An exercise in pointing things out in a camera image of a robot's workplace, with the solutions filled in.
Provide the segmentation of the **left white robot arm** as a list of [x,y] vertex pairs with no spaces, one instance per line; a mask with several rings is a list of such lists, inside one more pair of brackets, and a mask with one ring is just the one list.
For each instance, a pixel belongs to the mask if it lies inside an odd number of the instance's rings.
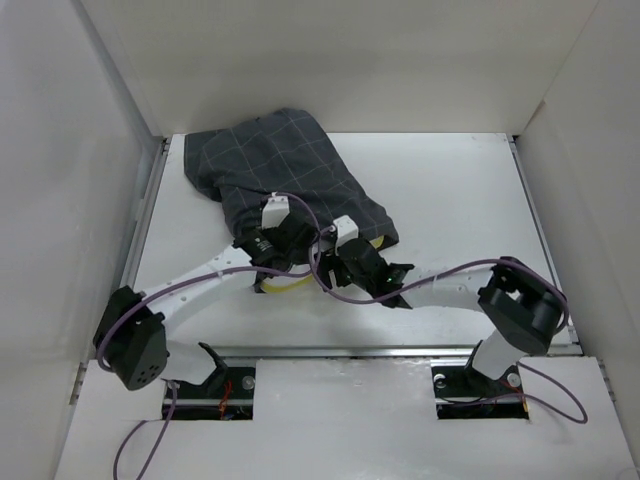
[[207,343],[173,340],[178,327],[234,293],[273,277],[297,279],[320,229],[299,214],[279,225],[246,231],[220,253],[181,277],[136,292],[125,285],[107,303],[93,342],[102,367],[129,391],[156,379],[191,385],[205,397],[217,394],[228,367]]

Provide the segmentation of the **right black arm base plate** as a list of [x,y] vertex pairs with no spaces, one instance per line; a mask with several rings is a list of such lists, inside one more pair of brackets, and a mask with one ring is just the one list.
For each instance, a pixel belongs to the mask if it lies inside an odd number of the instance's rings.
[[516,366],[498,380],[462,365],[436,365],[431,371],[439,420],[529,419]]

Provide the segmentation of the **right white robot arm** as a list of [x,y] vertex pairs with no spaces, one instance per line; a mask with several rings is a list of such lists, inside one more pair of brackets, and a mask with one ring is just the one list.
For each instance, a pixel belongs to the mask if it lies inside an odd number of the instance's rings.
[[368,241],[355,238],[335,245],[329,268],[337,286],[355,285],[371,296],[344,297],[345,303],[483,313],[494,331],[476,345],[463,370],[466,387],[477,394],[495,387],[523,357],[546,355],[569,317],[566,296],[514,257],[475,260],[437,272],[389,263]]

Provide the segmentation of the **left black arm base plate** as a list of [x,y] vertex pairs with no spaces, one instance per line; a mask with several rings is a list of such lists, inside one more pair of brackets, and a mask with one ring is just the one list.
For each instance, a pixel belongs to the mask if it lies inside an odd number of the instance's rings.
[[249,421],[254,414],[256,368],[231,366],[223,383],[212,393],[201,386],[179,382],[173,420]]

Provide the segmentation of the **white pillow with yellow piping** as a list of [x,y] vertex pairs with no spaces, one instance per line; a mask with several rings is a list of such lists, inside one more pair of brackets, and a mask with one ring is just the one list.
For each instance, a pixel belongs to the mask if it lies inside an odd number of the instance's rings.
[[[382,235],[370,240],[369,243],[377,251],[382,251],[396,245],[398,241]],[[345,267],[341,266],[341,262],[333,248],[327,249],[322,253],[317,267],[317,273],[324,285],[330,289],[334,287],[346,287],[351,284],[350,274],[347,272]],[[255,290],[257,293],[284,293],[308,284],[313,280],[314,277],[311,273],[308,273],[301,278],[266,278],[260,284],[255,286]]]

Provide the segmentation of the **dark grey checked pillowcase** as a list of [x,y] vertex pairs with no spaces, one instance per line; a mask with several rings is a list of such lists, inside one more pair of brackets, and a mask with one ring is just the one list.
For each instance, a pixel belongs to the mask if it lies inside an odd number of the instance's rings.
[[283,108],[187,135],[184,174],[196,191],[220,203],[234,237],[260,225],[267,195],[285,192],[302,199],[321,227],[347,215],[366,239],[380,240],[385,248],[399,241],[385,208],[367,195],[305,110]]

